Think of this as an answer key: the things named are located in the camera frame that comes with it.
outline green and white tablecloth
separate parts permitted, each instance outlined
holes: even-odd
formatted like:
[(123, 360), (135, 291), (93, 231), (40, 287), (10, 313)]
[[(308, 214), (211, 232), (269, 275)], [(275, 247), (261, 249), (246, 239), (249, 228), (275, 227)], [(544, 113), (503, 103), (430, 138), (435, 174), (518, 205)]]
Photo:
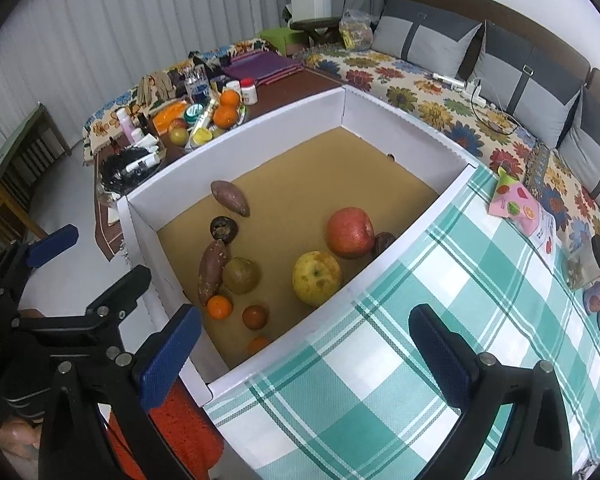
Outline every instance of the green and white tablecloth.
[[(213, 400), (206, 412), (264, 479), (414, 478), (458, 418), (408, 333), (429, 303), (476, 352), (503, 364), (555, 365), (573, 462), (600, 459), (600, 334), (508, 222), (487, 214), (496, 177), (476, 171), (432, 225), (293, 356)], [(469, 478), (481, 474), (509, 414), (503, 407)]]

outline purple cloth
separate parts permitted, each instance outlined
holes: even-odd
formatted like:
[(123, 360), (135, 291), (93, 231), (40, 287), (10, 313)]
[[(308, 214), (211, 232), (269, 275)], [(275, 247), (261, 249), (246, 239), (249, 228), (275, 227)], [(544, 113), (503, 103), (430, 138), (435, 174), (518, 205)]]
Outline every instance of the purple cloth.
[(224, 73), (234, 79), (251, 77), (258, 84), (278, 72), (289, 70), (291, 67), (301, 67), (302, 63), (295, 59), (279, 56), (274, 52), (257, 52), (251, 56), (234, 59)]

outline gray pillow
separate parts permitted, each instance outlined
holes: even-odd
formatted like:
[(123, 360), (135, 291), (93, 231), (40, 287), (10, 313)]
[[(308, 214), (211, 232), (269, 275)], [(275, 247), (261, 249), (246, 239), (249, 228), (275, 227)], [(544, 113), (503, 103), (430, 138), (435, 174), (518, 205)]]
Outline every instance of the gray pillow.
[(410, 0), (389, 0), (371, 49), (456, 77), (481, 23)]
[(558, 152), (600, 206), (600, 102), (586, 88)]
[(472, 78), (480, 95), (555, 148), (584, 82), (527, 40), (487, 22)]

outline pink bottle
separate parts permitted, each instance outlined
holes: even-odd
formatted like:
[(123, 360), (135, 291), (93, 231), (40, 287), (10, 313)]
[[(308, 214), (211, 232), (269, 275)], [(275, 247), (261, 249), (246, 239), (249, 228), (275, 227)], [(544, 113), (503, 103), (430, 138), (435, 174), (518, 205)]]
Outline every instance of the pink bottle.
[(134, 124), (134, 120), (129, 115), (129, 112), (126, 111), (126, 108), (120, 108), (116, 110), (116, 115), (118, 116), (118, 120), (120, 121), (120, 127), (122, 127), (122, 131), (125, 133), (126, 140), (129, 141), (129, 145), (133, 144), (133, 130), (136, 129)]

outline bottle with red cap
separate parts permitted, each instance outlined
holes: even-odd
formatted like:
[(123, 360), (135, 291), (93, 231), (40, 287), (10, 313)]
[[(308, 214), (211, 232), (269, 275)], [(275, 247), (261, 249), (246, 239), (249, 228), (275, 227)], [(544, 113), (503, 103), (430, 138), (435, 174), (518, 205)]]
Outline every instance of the bottle with red cap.
[(242, 92), (242, 102), (246, 105), (254, 105), (258, 102), (258, 92), (252, 77), (240, 79), (240, 91)]

